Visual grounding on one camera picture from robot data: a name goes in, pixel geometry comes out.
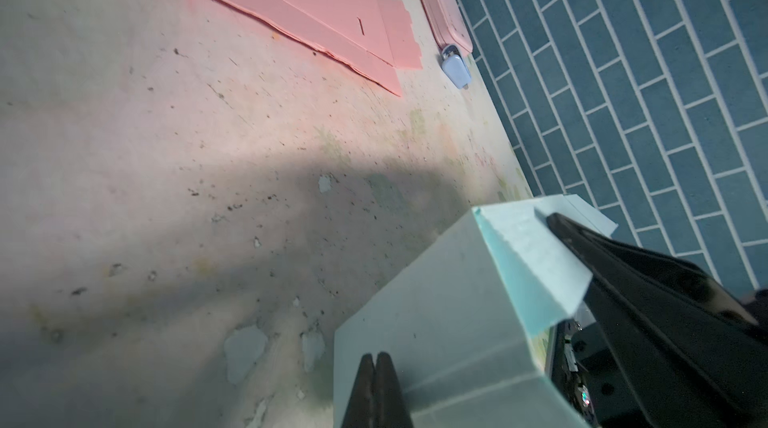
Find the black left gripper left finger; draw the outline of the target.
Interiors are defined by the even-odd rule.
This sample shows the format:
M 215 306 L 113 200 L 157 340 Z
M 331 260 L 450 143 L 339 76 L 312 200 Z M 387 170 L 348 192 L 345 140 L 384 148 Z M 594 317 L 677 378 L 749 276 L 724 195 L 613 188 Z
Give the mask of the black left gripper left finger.
M 375 364 L 371 354 L 362 356 L 342 419 L 342 428 L 376 426 Z

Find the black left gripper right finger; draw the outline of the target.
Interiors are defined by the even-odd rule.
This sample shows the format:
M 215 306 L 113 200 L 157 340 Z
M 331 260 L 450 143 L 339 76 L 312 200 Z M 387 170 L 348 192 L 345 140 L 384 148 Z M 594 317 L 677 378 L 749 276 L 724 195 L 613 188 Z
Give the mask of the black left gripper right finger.
M 392 357 L 381 352 L 375 365 L 375 426 L 413 428 Z

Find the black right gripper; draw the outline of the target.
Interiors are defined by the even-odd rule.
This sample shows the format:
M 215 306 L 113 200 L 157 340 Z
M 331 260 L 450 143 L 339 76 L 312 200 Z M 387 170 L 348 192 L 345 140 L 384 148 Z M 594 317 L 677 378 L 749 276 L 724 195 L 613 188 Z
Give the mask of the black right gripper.
M 588 425 L 766 426 L 766 290 L 741 302 L 692 262 L 546 224 L 592 273 L 552 370 Z

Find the mint green paper box sheet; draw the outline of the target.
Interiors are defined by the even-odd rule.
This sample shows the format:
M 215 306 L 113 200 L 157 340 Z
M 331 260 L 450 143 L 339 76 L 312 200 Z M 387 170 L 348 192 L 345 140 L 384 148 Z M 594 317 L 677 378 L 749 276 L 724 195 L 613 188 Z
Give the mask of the mint green paper box sheet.
M 474 207 L 351 316 L 334 336 L 335 424 L 364 356 L 386 353 L 417 427 L 582 426 L 534 352 L 592 278 L 548 228 L 552 214 L 616 230 L 576 195 Z

